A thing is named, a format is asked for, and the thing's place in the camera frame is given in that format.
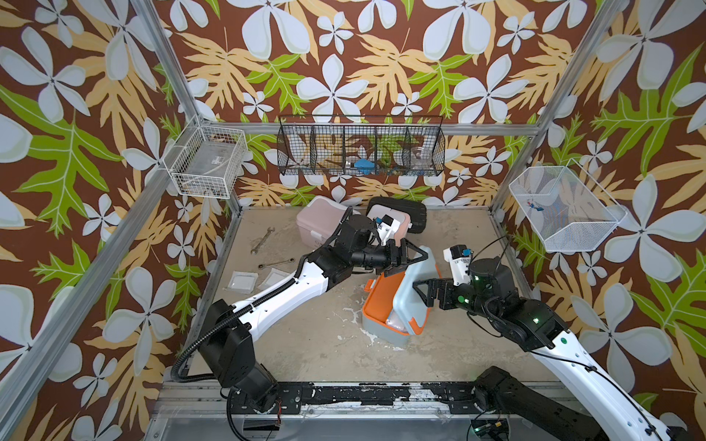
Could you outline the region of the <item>blue orange first aid kit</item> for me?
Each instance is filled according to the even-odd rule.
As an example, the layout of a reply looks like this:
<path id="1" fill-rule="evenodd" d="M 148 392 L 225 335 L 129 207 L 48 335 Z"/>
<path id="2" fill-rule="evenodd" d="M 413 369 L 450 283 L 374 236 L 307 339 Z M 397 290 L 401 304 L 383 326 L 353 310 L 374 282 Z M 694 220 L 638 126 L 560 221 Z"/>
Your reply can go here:
<path id="1" fill-rule="evenodd" d="M 399 329 L 404 326 L 408 336 L 394 334 L 377 325 L 367 327 L 363 324 L 362 315 L 362 328 L 365 332 L 373 334 L 395 347 L 406 347 L 411 337 L 420 336 L 430 314 L 430 308 L 421 301 L 413 289 L 413 283 L 417 280 L 436 279 L 441 275 L 432 250 L 427 246 L 421 246 L 421 248 L 428 252 L 428 260 L 410 265 L 403 272 L 404 278 L 393 299 L 393 312 L 387 320 L 388 325 Z"/>

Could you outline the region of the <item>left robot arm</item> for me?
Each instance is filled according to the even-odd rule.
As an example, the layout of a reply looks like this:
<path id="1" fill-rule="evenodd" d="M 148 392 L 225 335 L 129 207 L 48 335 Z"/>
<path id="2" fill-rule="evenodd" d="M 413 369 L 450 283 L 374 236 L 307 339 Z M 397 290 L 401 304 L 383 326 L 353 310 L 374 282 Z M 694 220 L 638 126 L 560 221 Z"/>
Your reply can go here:
<path id="1" fill-rule="evenodd" d="M 256 360 L 255 341 L 280 319 L 348 279 L 355 268 L 386 276 L 428 260 L 429 253 L 393 228 L 346 211 L 334 233 L 299 260 L 286 279 L 244 301 L 215 301 L 199 337 L 176 359 L 171 379 L 178 383 L 217 380 L 238 392 L 259 413 L 279 398 L 279 383 Z"/>

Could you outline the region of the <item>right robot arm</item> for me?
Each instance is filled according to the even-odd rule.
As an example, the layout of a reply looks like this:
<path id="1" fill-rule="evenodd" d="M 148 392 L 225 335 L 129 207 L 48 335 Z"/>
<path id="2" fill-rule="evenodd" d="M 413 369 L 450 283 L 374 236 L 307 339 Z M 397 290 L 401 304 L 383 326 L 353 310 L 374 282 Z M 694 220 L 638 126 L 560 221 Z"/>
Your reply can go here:
<path id="1" fill-rule="evenodd" d="M 496 333 L 544 364 L 580 402 L 578 412 L 523 385 L 499 367 L 474 382 L 483 411 L 518 415 L 558 440 L 688 440 L 638 404 L 588 354 L 567 323 L 544 302 L 520 296 L 511 270 L 498 258 L 453 255 L 452 276 L 422 279 L 413 289 L 428 307 L 482 317 Z"/>

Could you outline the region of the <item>white first aid kit box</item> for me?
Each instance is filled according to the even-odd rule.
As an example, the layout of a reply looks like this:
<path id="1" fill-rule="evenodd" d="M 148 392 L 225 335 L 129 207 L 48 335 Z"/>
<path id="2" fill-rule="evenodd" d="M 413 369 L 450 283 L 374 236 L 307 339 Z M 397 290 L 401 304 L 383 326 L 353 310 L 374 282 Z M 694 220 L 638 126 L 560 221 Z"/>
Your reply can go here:
<path id="1" fill-rule="evenodd" d="M 400 246 L 412 226 L 409 214 L 379 204 L 369 209 L 366 217 L 373 221 L 374 227 L 369 244 L 387 244 L 394 241 L 395 245 Z"/>

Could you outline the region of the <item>orange tray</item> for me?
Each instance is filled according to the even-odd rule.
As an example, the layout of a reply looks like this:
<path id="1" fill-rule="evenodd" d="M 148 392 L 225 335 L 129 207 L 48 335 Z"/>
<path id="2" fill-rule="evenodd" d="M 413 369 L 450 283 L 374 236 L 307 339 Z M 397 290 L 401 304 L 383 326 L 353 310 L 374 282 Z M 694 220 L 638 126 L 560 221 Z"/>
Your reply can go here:
<path id="1" fill-rule="evenodd" d="M 363 324 L 367 327 L 377 325 L 394 334 L 408 336 L 408 332 L 404 326 L 401 329 L 388 325 L 387 320 L 393 312 L 393 299 L 402 283 L 404 273 L 398 273 L 392 276 L 379 276 L 376 279 L 370 279 L 365 287 L 364 292 L 367 298 L 363 303 L 362 315 Z"/>

